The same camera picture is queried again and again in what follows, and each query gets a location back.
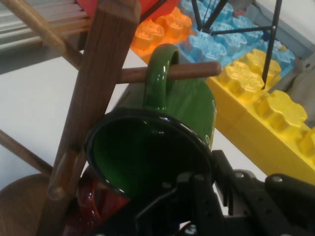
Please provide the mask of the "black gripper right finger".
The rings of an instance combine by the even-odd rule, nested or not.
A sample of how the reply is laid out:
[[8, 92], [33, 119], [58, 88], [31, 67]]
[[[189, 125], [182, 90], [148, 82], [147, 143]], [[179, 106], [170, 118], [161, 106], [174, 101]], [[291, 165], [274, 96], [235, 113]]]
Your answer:
[[285, 174], [259, 181], [233, 170], [221, 150], [212, 152], [214, 181], [228, 216], [216, 213], [214, 236], [313, 236], [315, 186]]

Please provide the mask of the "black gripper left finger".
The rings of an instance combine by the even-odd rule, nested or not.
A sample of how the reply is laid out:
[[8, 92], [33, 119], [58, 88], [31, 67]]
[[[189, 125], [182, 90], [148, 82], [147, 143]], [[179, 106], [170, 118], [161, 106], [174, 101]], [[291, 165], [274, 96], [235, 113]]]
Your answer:
[[[223, 235], [223, 215], [210, 174], [181, 174], [177, 183], [147, 198], [134, 216], [138, 236], [180, 236], [195, 226], [198, 236]], [[180, 227], [187, 221], [188, 226]]]

